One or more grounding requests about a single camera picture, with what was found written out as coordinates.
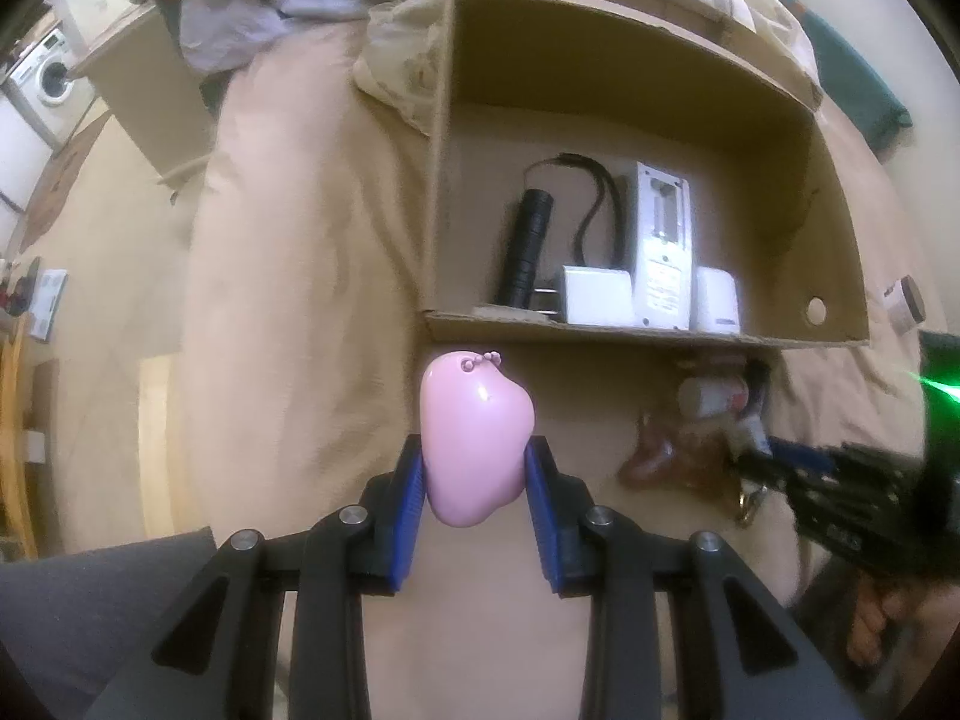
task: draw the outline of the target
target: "white label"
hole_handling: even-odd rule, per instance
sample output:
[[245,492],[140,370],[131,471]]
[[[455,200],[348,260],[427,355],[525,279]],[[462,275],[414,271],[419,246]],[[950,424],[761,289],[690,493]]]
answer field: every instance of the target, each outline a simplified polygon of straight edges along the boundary
[[30,314],[34,318],[30,335],[37,341],[46,341],[50,336],[50,323],[54,319],[65,281],[66,271],[42,271],[37,277],[37,288],[30,303]]
[[680,282],[683,274],[677,268],[647,261],[647,306],[653,311],[680,314]]

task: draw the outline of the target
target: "black clamp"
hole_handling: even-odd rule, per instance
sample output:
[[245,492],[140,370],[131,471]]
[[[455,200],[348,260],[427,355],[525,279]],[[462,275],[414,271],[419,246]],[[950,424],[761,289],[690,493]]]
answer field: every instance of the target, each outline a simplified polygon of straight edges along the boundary
[[[525,455],[544,576],[558,594],[592,597],[580,717],[661,717],[655,593],[669,594],[687,717],[860,717],[786,612],[715,533],[690,541],[645,533],[594,505],[560,474],[542,437]],[[419,436],[360,503],[306,533],[266,541],[239,531],[200,570],[88,712],[88,720],[261,720],[283,595],[299,594],[291,720],[368,720],[360,599],[392,595],[410,569],[424,504]]]

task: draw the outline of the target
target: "washing machine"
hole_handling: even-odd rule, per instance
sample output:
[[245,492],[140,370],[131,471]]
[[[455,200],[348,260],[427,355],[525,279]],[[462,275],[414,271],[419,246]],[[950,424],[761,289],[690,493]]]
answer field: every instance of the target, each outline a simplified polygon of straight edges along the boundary
[[23,57],[7,93],[20,114],[54,152],[63,148],[97,97],[87,79],[71,79],[77,58],[54,29]]

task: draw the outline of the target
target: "wooden chair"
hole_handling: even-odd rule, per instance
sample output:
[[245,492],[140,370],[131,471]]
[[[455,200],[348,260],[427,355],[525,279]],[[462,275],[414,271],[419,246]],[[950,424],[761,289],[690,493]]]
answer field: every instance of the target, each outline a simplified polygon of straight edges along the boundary
[[6,338],[0,348],[0,502],[3,504],[6,535],[27,560],[36,560],[37,539],[27,500],[24,464],[27,457],[24,412],[24,353],[30,314],[16,319],[13,340]]

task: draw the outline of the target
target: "metal rivet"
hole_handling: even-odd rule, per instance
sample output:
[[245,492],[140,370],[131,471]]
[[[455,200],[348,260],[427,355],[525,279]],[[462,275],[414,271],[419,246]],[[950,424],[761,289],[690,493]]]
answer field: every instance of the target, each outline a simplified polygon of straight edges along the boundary
[[598,527],[610,525],[613,522],[613,512],[606,506],[592,506],[587,509],[587,522]]
[[719,552],[723,546],[723,539],[713,531],[698,531],[693,533],[693,545],[704,552]]
[[359,525],[367,519],[367,510],[362,506],[344,506],[340,509],[340,522],[344,525]]
[[258,541],[260,541],[260,533],[246,529],[244,531],[237,531],[230,537],[230,546],[237,552],[246,552],[248,549],[256,547]]

